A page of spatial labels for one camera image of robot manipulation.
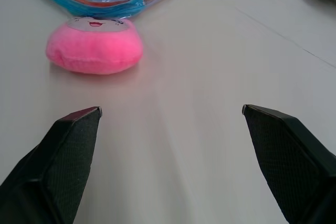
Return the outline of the pink plush face charm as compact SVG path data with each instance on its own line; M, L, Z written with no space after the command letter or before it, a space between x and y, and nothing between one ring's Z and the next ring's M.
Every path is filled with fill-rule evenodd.
M49 36L46 56L72 72L113 74L136 65L143 56L143 44L128 19L75 17Z

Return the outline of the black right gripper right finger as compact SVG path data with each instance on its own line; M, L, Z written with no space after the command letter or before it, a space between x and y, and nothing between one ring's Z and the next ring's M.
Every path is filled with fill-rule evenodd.
M296 117L245 104L260 170L289 224L336 224L336 156Z

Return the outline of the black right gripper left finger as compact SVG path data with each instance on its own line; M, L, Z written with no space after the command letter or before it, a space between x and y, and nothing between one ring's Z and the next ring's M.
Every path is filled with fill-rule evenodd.
M52 125L0 185L0 224L73 224L101 117L94 106Z

